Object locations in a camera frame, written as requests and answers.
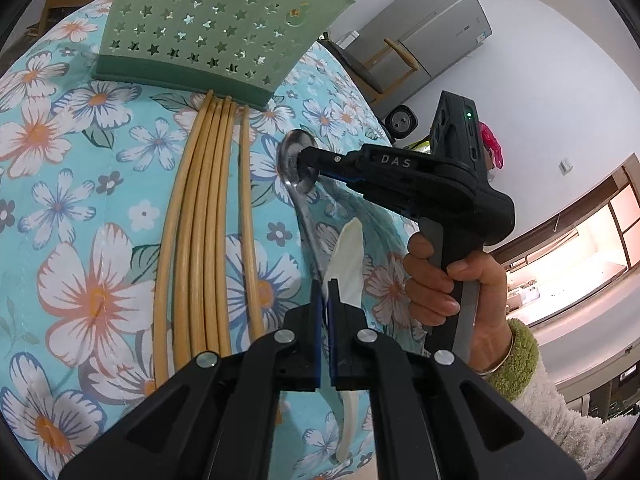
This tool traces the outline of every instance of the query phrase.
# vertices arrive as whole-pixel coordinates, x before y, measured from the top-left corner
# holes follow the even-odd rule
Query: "dark green basket base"
[[[213,90],[217,96],[231,95],[234,101],[251,108],[266,110],[273,92],[263,90],[241,81],[179,66],[154,59],[133,59],[123,56],[100,54],[94,66],[95,79],[120,82],[136,82],[173,88],[176,90],[199,91],[203,94]]]

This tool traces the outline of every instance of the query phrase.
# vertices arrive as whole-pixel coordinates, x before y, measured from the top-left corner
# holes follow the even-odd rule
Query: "green fuzzy cuff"
[[[518,319],[508,320],[513,333],[513,349],[487,382],[509,402],[516,400],[529,384],[538,364],[538,343],[527,325]]]

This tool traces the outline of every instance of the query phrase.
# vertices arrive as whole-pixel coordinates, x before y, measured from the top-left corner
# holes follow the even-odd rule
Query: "table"
[[[57,24],[0,80],[0,410],[52,479],[154,389],[150,335],[162,225],[203,101],[200,94],[91,79],[111,1],[97,0]],[[308,303],[312,279],[276,172],[279,140],[304,128],[320,146],[342,153],[387,140],[318,44],[250,121],[258,278],[271,331],[288,309]],[[238,129],[226,219],[234,352],[248,347]],[[331,180],[319,183],[310,207],[328,253],[342,227],[360,219],[367,319],[420,351],[422,331],[410,322],[401,265],[415,225]],[[336,392],[283,395],[270,478],[375,478],[368,395],[360,397],[351,456],[336,465],[330,457],[343,417]]]

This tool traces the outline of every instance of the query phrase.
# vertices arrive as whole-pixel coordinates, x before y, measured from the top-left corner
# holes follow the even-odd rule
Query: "green plastic basket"
[[[230,95],[264,109],[354,0],[113,0],[96,79]]]

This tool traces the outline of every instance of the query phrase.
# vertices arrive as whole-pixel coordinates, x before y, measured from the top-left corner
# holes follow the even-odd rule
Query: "hand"
[[[421,233],[414,234],[407,246],[404,270],[411,276],[405,292],[411,303],[409,312],[424,325],[438,326],[460,310],[449,294],[453,281],[480,281],[476,323],[471,339],[469,366],[478,372],[489,370],[504,358],[511,346],[511,329],[506,322],[507,275],[491,256],[474,251],[447,267],[447,272],[431,265],[433,246]]]

